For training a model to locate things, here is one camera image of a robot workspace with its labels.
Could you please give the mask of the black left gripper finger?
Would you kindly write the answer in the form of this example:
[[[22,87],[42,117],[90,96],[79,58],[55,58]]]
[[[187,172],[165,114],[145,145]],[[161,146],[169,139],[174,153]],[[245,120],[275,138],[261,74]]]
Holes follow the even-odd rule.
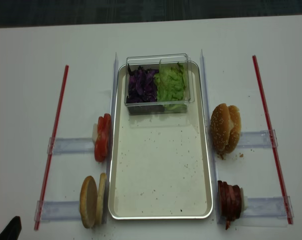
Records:
[[[21,218],[15,216],[0,233],[0,240],[18,240],[21,231]]]

